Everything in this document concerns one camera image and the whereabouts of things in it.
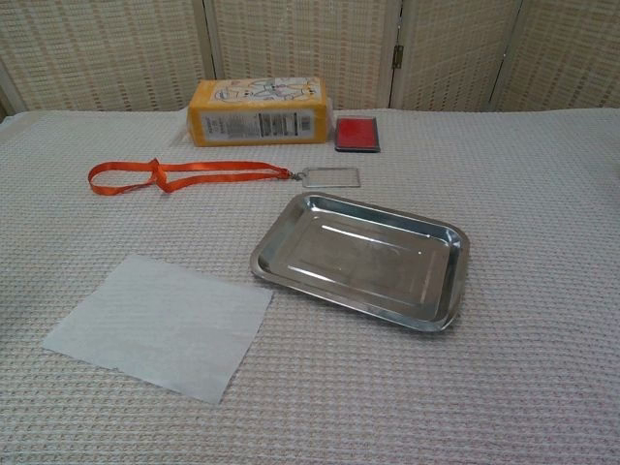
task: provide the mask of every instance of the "cardboard box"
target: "cardboard box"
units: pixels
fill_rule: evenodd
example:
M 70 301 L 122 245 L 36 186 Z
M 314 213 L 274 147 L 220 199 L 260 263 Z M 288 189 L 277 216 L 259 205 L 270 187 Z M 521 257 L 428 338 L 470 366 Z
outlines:
M 327 124 L 318 77 L 204 80 L 187 111 L 198 146 L 320 143 Z

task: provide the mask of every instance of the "orange lanyard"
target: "orange lanyard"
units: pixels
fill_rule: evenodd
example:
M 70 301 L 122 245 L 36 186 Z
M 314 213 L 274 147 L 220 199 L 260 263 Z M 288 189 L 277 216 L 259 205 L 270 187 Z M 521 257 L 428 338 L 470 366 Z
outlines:
M 93 183 L 93 178 L 104 171 L 150 171 L 151 177 L 139 184 L 128 186 L 98 186 Z M 184 177 L 168 182 L 167 171 L 256 171 L 239 172 L 233 174 L 201 174 L 198 176 Z M 275 167 L 263 162 L 194 162 L 177 165 L 162 165 L 156 158 L 148 163 L 142 162 L 105 162 L 97 165 L 88 173 L 90 188 L 101 196 L 115 196 L 123 192 L 138 189 L 140 187 L 157 184 L 164 192 L 170 193 L 193 184 L 203 182 L 239 182 L 256 181 L 259 179 L 292 179 L 294 175 L 286 168 Z

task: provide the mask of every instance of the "clear badge holder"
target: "clear badge holder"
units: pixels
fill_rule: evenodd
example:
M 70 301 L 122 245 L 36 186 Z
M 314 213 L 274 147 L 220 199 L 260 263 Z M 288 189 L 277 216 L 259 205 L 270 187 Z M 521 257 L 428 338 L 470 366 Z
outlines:
M 360 187 L 357 168 L 306 168 L 293 176 L 301 180 L 301 185 L 308 188 L 317 187 Z

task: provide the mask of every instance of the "stainless steel tray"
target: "stainless steel tray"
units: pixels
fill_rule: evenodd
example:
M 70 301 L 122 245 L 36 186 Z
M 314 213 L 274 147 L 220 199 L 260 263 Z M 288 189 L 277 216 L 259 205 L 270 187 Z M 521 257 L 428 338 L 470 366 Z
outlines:
M 457 312 L 469 252 L 454 226 L 311 192 L 294 197 L 252 254 L 267 281 L 421 331 Z

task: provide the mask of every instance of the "paper sheet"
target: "paper sheet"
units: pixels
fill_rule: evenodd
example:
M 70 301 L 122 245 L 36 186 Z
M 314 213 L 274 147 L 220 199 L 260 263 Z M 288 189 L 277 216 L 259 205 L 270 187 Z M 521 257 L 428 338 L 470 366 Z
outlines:
M 43 347 L 218 403 L 271 294 L 129 256 Z

